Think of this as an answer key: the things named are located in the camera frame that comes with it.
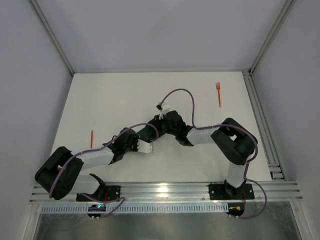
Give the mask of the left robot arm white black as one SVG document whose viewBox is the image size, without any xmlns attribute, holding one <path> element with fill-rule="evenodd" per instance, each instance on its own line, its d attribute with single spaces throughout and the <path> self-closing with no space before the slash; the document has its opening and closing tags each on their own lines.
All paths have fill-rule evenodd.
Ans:
<svg viewBox="0 0 320 240">
<path fill-rule="evenodd" d="M 124 128 L 110 145 L 104 143 L 78 153 L 60 146 L 39 168 L 34 179 L 50 198 L 61 200 L 79 186 L 81 171 L 122 160 L 125 154 L 138 150 L 138 141 L 139 135 L 133 129 Z"/>
</svg>

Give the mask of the green cloth napkin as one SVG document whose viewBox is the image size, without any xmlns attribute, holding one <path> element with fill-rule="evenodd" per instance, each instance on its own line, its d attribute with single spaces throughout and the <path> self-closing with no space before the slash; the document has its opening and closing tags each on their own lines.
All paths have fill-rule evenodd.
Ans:
<svg viewBox="0 0 320 240">
<path fill-rule="evenodd" d="M 144 128 L 137 132 L 137 135 L 139 136 L 140 140 L 143 140 L 147 143 L 152 143 L 156 141 L 158 138 L 162 137 L 165 133 L 161 129 L 161 121 L 159 119 L 154 118 L 150 120 L 148 123 L 150 125 L 153 125 L 158 133 L 156 133 L 156 130 L 152 126 L 146 125 Z"/>
</svg>

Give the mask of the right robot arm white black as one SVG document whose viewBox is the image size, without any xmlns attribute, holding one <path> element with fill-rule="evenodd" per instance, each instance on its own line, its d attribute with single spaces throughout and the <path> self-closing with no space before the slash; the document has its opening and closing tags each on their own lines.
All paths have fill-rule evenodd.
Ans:
<svg viewBox="0 0 320 240">
<path fill-rule="evenodd" d="M 182 146 L 215 144 L 229 161 L 227 177 L 224 180 L 226 194 L 231 199 L 242 194 L 248 160 L 256 153 L 258 140 L 236 120 L 228 117 L 217 125 L 195 127 L 186 124 L 178 112 L 173 110 L 164 116 L 155 115 L 148 123 L 151 126 L 144 129 L 147 132 L 146 139 L 150 142 L 155 140 L 155 127 L 159 137 L 172 135 Z"/>
</svg>

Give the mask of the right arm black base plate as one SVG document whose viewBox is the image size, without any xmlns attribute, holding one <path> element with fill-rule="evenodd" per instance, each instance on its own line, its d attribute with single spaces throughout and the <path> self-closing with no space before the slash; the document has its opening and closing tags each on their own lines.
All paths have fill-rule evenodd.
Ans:
<svg viewBox="0 0 320 240">
<path fill-rule="evenodd" d="M 240 187 L 235 188 L 224 183 L 211 183 L 208 185 L 208 193 L 210 200 L 254 200 L 255 194 L 253 186 L 249 183 L 243 183 Z"/>
</svg>

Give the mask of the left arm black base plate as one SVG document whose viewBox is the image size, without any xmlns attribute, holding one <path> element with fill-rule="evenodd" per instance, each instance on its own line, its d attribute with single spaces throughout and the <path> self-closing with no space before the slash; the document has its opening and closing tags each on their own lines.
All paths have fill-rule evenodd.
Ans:
<svg viewBox="0 0 320 240">
<path fill-rule="evenodd" d="M 120 185 L 101 185 L 90 190 L 82 190 L 76 195 L 77 202 L 109 202 L 121 196 Z"/>
</svg>

